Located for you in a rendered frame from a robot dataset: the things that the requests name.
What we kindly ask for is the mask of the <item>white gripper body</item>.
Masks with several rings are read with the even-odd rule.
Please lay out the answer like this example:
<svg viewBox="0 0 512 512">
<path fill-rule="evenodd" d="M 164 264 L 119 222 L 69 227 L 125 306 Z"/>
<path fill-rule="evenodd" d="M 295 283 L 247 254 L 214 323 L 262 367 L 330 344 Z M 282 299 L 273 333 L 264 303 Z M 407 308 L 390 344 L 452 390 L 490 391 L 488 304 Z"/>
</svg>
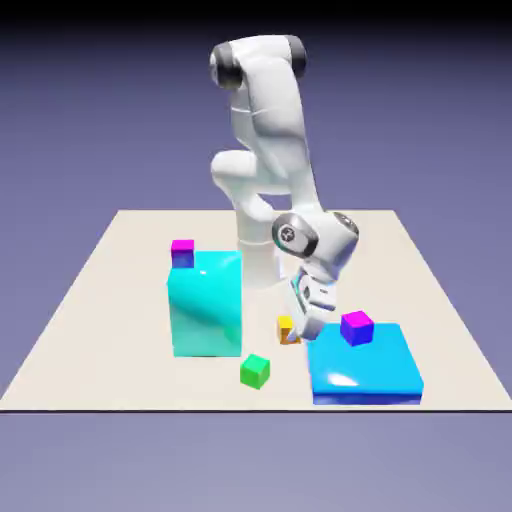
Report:
<svg viewBox="0 0 512 512">
<path fill-rule="evenodd" d="M 335 286 L 315 279 L 291 281 L 288 309 L 292 318 L 288 340 L 315 340 L 335 310 Z"/>
</svg>

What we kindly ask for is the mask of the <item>small yellow cube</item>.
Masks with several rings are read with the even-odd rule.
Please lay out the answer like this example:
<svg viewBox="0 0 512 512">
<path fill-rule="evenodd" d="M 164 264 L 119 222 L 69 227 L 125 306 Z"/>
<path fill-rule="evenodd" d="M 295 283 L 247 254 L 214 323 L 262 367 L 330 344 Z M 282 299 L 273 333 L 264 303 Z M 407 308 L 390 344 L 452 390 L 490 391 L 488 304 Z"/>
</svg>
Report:
<svg viewBox="0 0 512 512">
<path fill-rule="evenodd" d="M 292 318 L 289 315 L 279 315 L 277 317 L 277 336 L 281 345 L 297 344 L 301 342 L 301 338 L 298 336 L 293 339 L 289 338 L 292 330 Z"/>
</svg>

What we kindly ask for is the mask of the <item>small magenta cube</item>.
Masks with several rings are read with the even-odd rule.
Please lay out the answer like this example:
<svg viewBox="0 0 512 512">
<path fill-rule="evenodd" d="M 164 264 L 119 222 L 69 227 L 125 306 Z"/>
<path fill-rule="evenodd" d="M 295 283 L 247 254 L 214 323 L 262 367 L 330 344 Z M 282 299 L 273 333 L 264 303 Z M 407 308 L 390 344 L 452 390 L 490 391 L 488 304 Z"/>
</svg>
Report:
<svg viewBox="0 0 512 512">
<path fill-rule="evenodd" d="M 353 311 L 341 316 L 340 333 L 347 343 L 354 347 L 370 343 L 375 324 L 363 311 Z"/>
<path fill-rule="evenodd" d="M 171 243 L 171 260 L 173 268 L 194 267 L 194 240 L 174 239 Z"/>
</svg>

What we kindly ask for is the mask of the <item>small green cube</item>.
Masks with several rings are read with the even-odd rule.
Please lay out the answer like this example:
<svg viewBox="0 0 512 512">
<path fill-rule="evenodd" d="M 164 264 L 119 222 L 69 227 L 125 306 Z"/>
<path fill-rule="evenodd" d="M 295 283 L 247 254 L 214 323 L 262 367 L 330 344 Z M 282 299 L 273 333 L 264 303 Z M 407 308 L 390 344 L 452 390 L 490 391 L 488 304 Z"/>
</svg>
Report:
<svg viewBox="0 0 512 512">
<path fill-rule="evenodd" d="M 240 382 L 253 389 L 261 389 L 270 377 L 270 360 L 250 354 L 240 366 Z"/>
</svg>

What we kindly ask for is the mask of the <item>large blue box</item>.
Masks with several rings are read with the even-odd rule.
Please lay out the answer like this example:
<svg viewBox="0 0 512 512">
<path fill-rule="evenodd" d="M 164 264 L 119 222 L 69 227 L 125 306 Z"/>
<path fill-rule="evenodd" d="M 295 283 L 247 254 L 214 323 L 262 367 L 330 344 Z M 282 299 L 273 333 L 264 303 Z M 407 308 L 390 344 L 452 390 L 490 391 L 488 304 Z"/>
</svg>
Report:
<svg viewBox="0 0 512 512">
<path fill-rule="evenodd" d="M 327 324 L 307 344 L 315 405 L 411 405 L 424 382 L 397 323 L 378 323 L 372 341 L 352 346 Z"/>
</svg>

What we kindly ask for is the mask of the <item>large cyan box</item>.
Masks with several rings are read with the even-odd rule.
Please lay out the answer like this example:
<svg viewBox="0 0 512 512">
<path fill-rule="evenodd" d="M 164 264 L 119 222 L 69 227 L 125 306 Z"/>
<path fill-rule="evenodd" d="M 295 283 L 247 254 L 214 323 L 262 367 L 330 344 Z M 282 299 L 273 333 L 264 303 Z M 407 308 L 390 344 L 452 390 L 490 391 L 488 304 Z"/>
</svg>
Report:
<svg viewBox="0 0 512 512">
<path fill-rule="evenodd" d="M 242 259 L 238 251 L 197 251 L 191 268 L 167 280 L 173 355 L 238 357 L 242 352 Z"/>
</svg>

